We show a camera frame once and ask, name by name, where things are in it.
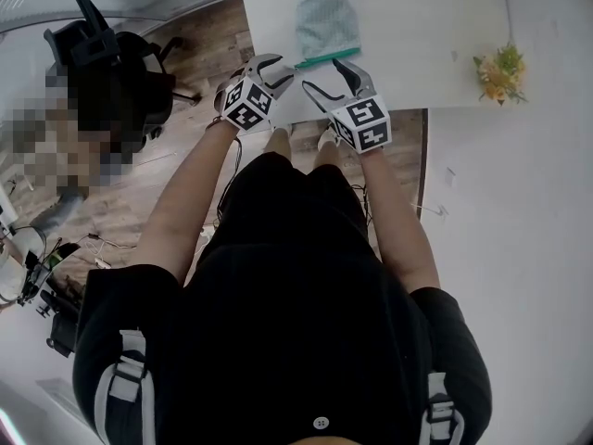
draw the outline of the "chair backrest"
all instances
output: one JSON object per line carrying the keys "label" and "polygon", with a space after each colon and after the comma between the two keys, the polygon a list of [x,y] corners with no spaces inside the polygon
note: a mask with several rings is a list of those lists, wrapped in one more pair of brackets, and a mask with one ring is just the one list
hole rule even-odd
{"label": "chair backrest", "polygon": [[47,30],[44,38],[58,66],[68,69],[69,86],[76,88],[79,130],[111,130],[111,121],[121,121],[121,132],[112,131],[111,141],[137,151],[150,126],[169,117],[175,78],[160,62],[163,73],[147,70],[144,58],[154,55],[155,47],[144,38],[114,33],[91,0],[76,2],[84,20]]}

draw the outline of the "green zipper seal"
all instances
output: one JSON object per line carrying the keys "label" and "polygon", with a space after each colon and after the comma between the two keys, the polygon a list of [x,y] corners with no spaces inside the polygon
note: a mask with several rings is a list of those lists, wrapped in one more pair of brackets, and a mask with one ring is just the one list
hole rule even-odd
{"label": "green zipper seal", "polygon": [[298,63],[295,65],[295,68],[298,70],[302,70],[304,68],[310,68],[311,66],[315,66],[319,63],[324,63],[325,61],[331,61],[334,58],[341,58],[341,57],[348,57],[352,55],[356,55],[360,52],[360,48],[350,48],[345,49],[344,51],[338,51],[337,53],[332,53],[331,55],[319,56],[319,57],[312,57],[303,61],[302,63]]}

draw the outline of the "black t-shirt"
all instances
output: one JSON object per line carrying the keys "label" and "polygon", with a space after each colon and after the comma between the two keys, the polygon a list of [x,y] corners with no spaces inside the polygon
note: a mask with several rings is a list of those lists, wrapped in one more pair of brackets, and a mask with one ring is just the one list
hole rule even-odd
{"label": "black t-shirt", "polygon": [[[136,327],[155,380],[158,443],[416,443],[432,369],[448,373],[464,443],[489,418],[486,369],[455,300],[434,288],[408,296],[372,256],[218,248],[187,288],[155,266],[92,271],[74,375],[91,424],[119,331]],[[324,430],[318,417],[329,420]]]}

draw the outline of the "chair wheel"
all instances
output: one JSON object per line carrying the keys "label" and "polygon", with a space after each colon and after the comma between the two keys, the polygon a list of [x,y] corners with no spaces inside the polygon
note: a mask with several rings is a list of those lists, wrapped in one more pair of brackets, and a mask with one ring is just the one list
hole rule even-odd
{"label": "chair wheel", "polygon": [[154,140],[155,138],[159,138],[163,133],[163,127],[162,125],[159,125],[156,129],[153,129],[150,131],[150,133],[148,134],[148,138],[150,140]]}

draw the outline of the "flower bouquet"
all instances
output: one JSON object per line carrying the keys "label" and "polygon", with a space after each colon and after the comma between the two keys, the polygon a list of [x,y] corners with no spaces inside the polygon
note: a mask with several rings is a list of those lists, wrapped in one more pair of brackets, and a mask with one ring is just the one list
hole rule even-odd
{"label": "flower bouquet", "polygon": [[501,106],[507,99],[517,104],[527,102],[523,93],[525,63],[514,44],[499,48],[495,55],[474,57],[473,62],[484,91],[480,99],[487,96]]}

